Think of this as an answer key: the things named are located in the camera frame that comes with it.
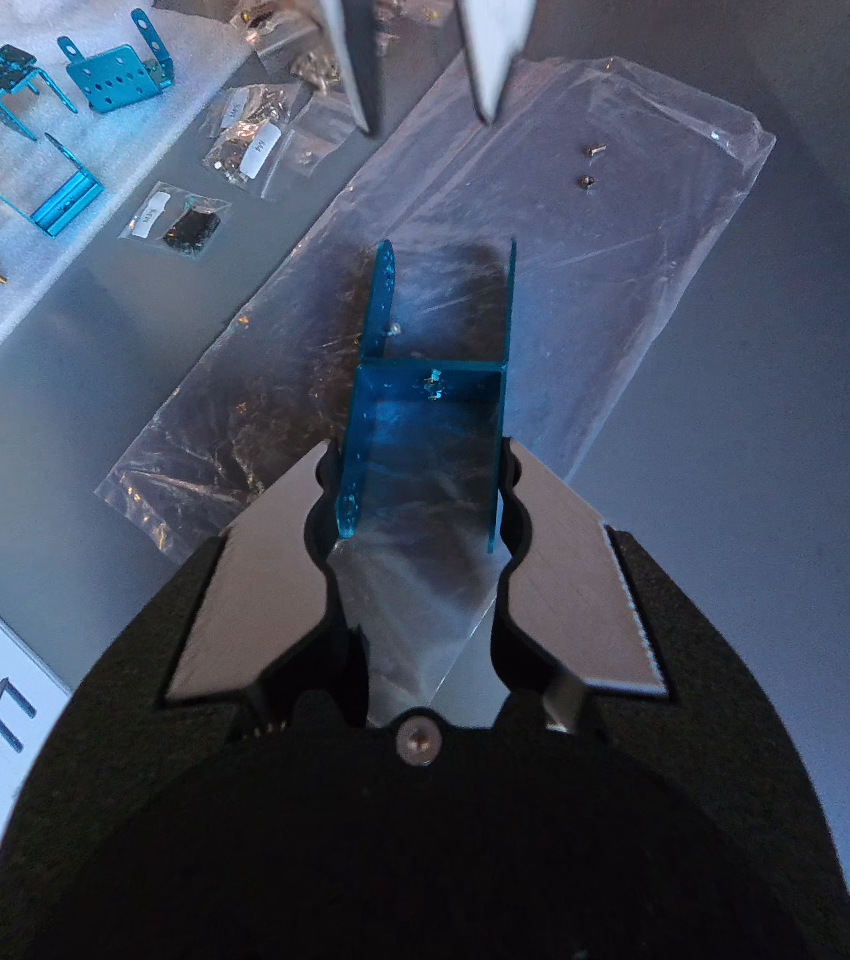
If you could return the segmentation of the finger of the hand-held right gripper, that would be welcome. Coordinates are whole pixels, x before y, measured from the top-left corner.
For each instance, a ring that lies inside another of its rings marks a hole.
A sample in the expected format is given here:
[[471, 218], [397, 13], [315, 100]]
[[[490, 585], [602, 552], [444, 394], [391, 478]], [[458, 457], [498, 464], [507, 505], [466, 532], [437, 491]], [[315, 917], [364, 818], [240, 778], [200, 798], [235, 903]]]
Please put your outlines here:
[[374, 1], [318, 1], [325, 33], [358, 128], [377, 138], [383, 118]]
[[483, 124], [499, 114], [515, 58], [525, 48], [536, 1], [458, 1], [457, 14], [477, 113]]

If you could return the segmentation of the blue H-shaped metal bracket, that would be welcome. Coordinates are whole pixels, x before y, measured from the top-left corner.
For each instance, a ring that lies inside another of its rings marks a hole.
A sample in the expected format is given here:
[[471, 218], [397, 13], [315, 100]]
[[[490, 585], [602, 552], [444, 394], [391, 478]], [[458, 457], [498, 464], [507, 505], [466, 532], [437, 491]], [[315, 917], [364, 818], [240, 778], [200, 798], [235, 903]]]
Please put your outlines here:
[[416, 427], [434, 420], [443, 407], [494, 406], [494, 434], [486, 445], [490, 477], [484, 496], [488, 520], [487, 551], [494, 551], [516, 259], [517, 241], [512, 237], [505, 282], [500, 359], [395, 358], [385, 355], [395, 294], [395, 251], [388, 239], [383, 239], [377, 246], [359, 341], [359, 364], [354, 374], [341, 451], [341, 478], [335, 500], [336, 529], [341, 539], [354, 536], [359, 524], [376, 415], [382, 403], [402, 404], [406, 422]]

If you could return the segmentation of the white foam sheet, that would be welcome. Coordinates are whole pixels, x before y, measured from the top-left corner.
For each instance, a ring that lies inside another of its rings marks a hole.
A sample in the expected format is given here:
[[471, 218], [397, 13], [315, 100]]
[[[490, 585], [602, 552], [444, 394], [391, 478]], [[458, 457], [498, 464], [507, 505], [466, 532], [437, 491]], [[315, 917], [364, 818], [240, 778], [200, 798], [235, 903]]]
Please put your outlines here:
[[[91, 111], [67, 76], [58, 37], [69, 36], [93, 56], [123, 43], [142, 47], [131, 10], [142, 8], [167, 45], [174, 65], [171, 90], [107, 115]], [[44, 137], [51, 133], [101, 181], [104, 191], [61, 236], [50, 238], [0, 201], [0, 344], [41, 300], [107, 219], [143, 180], [219, 90], [252, 55], [226, 22], [192, 15], [194, 5], [169, 2], [0, 2], [0, 46], [35, 55], [75, 103], [71, 113], [42, 83], [10, 106], [38, 141], [0, 121], [0, 194], [30, 212], [75, 167]]]

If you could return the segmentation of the blue long U bracket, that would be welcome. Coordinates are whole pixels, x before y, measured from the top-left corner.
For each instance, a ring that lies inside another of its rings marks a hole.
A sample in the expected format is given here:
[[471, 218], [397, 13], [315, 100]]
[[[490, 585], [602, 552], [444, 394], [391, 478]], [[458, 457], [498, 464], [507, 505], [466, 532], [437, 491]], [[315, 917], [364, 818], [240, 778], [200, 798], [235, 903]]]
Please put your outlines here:
[[0, 201], [42, 234], [56, 238], [104, 192], [105, 187], [58, 138], [47, 131], [44, 137], [71, 162], [75, 172], [31, 213], [23, 212], [1, 193]]

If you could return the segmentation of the group of small zip bags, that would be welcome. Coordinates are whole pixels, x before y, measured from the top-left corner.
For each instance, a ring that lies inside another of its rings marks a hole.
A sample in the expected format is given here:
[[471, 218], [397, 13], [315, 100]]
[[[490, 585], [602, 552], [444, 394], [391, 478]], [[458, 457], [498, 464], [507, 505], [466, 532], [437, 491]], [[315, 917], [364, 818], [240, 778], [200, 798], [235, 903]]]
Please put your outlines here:
[[[275, 81], [227, 88], [210, 104], [202, 167], [249, 197], [276, 200], [309, 179], [358, 126], [321, 2], [243, 2], [232, 18]], [[231, 202], [157, 182], [122, 241], [197, 258]]]

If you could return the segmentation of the clear plastic bag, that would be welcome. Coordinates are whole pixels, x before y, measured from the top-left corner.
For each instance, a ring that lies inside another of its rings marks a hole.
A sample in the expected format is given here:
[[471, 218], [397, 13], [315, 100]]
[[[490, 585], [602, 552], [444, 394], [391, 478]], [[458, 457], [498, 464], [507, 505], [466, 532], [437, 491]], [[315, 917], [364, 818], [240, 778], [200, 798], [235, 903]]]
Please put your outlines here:
[[[384, 239], [384, 355], [479, 361], [502, 356], [516, 239], [503, 433], [570, 479], [774, 144], [754, 114], [616, 56], [519, 60], [486, 126], [460, 55], [96, 495], [179, 565], [318, 442], [342, 441]], [[370, 642], [379, 723], [433, 700], [506, 562], [500, 542], [488, 551], [495, 407], [443, 407], [420, 427], [403, 409], [379, 406], [359, 524], [331, 556]]]

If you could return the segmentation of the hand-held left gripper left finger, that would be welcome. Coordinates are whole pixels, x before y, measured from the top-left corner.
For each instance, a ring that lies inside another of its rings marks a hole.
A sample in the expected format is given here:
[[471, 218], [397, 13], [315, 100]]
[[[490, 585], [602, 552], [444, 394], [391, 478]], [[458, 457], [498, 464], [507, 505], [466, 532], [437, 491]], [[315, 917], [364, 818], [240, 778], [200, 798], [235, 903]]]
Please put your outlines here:
[[223, 530], [166, 704], [293, 706], [308, 690], [366, 703], [366, 644], [328, 561], [341, 477], [337, 445], [324, 439]]

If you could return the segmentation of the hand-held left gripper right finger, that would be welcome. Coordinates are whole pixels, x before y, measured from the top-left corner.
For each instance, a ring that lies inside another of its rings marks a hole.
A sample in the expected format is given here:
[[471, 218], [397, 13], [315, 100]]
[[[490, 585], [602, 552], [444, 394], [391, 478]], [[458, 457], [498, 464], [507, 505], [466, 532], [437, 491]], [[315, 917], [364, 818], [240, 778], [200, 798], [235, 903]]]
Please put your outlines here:
[[593, 694], [667, 700], [668, 675], [597, 510], [524, 445], [503, 438], [490, 656], [509, 692], [536, 694], [547, 727], [602, 733]]

